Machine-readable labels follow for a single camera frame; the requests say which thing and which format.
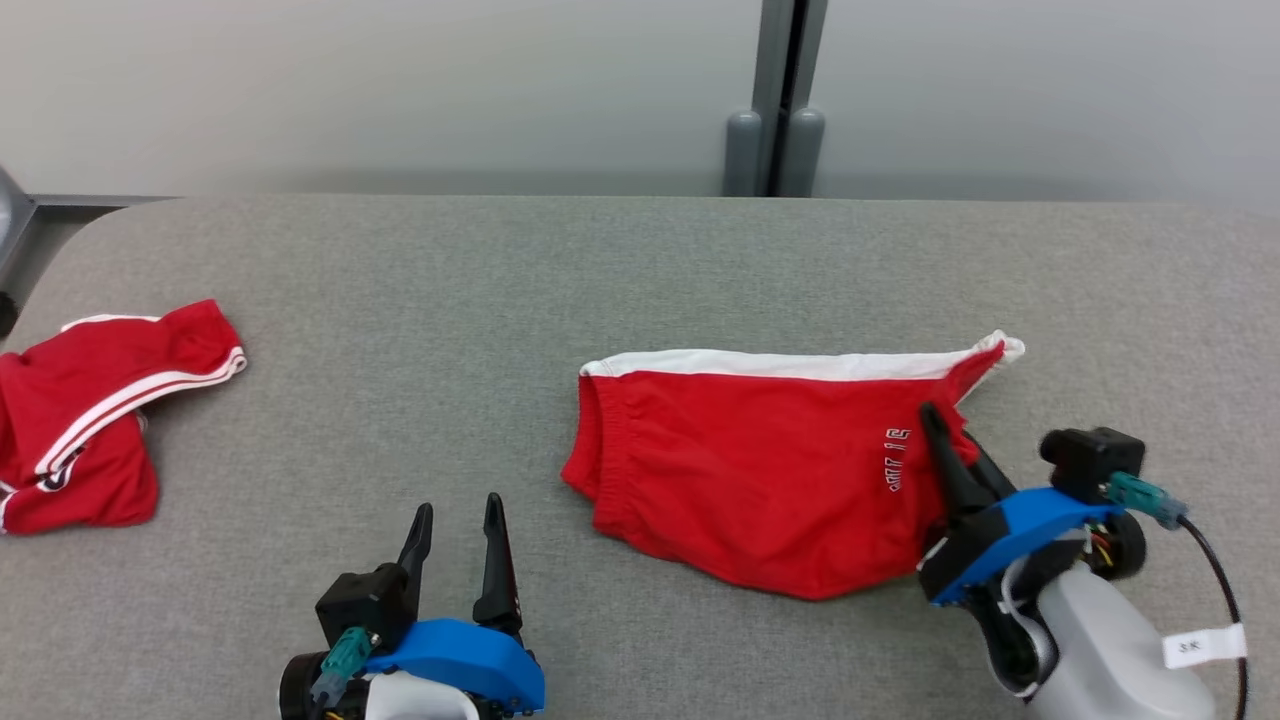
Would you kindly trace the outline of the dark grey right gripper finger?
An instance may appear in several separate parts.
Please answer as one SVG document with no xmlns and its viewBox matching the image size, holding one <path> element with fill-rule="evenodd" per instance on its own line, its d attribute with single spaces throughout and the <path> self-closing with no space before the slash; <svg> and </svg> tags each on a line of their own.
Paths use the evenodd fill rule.
<svg viewBox="0 0 1280 720">
<path fill-rule="evenodd" d="M 1016 493 L 1018 488 L 989 456 L 986 447 L 973 434 L 965 434 L 965 438 L 975 448 L 975 460 L 968 466 L 973 480 L 984 487 L 997 501 Z"/>
<path fill-rule="evenodd" d="M 925 447 L 945 502 L 946 521 L 961 521 L 978 514 L 997 501 L 996 493 L 980 473 L 975 474 L 977 460 L 963 450 L 977 451 L 964 424 L 933 402 L 919 409 Z"/>
</svg>

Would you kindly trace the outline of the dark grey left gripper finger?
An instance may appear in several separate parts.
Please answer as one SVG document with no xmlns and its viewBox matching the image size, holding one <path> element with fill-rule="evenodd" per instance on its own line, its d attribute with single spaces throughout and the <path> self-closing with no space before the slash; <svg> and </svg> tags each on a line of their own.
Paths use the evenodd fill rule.
<svg viewBox="0 0 1280 720">
<path fill-rule="evenodd" d="M 506 635 L 520 635 L 524 618 L 518 601 L 515 561 L 502 497 L 490 492 L 485 502 L 483 534 L 486 541 L 481 591 L 472 607 L 472 621 Z"/>
<path fill-rule="evenodd" d="M 406 575 L 404 603 L 412 612 L 419 611 L 422 565 L 431 551 L 433 515 L 430 503 L 419 505 L 397 561 Z"/>
</svg>

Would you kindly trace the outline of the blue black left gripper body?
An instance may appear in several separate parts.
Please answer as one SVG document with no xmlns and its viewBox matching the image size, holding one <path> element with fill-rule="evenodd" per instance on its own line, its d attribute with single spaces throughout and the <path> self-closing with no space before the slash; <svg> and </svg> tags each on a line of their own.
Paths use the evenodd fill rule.
<svg viewBox="0 0 1280 720">
<path fill-rule="evenodd" d="M 547 708 L 547 679 L 512 637 L 454 619 L 420 621 L 371 657 L 366 717 L 516 717 Z"/>
</svg>

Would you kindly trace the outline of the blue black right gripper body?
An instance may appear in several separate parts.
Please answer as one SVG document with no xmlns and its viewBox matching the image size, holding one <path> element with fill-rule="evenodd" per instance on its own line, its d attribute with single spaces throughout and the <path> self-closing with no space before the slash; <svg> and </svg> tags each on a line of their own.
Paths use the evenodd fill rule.
<svg viewBox="0 0 1280 720">
<path fill-rule="evenodd" d="M 1120 505 L 1084 503 L 1051 487 L 1021 489 L 950 529 L 918 564 L 916 578 L 929 603 L 961 603 L 970 587 L 983 585 L 1015 560 L 1068 530 L 1123 511 Z"/>
</svg>

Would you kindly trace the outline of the red shorts white waistband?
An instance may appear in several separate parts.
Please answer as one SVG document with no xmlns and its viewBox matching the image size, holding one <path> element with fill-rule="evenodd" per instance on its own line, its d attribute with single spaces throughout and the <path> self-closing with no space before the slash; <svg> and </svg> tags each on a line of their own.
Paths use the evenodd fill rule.
<svg viewBox="0 0 1280 720">
<path fill-rule="evenodd" d="M 1025 345 L 942 354 L 626 352 L 579 370 L 563 482 L 605 537 L 810 601 L 913 573 L 943 523 L 920 407 L 977 457 L 959 404 Z"/>
</svg>

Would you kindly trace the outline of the red shirt white stripes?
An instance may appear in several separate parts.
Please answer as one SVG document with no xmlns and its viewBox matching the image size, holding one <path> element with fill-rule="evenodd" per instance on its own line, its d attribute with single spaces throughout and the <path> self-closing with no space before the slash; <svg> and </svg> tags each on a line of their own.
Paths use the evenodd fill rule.
<svg viewBox="0 0 1280 720">
<path fill-rule="evenodd" d="M 161 316 L 87 316 L 0 354 L 0 536 L 148 521 L 159 483 L 143 406 L 246 364 L 211 299 Z"/>
</svg>

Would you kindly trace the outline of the grey metal partition post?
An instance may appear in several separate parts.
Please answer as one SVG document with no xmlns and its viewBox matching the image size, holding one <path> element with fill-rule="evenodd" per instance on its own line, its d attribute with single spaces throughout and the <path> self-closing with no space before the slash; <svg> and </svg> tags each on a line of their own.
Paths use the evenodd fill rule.
<svg viewBox="0 0 1280 720">
<path fill-rule="evenodd" d="M 812 196 L 826 133 L 812 87 L 828 6 L 762 0 L 751 108 L 726 123 L 723 196 Z"/>
</svg>

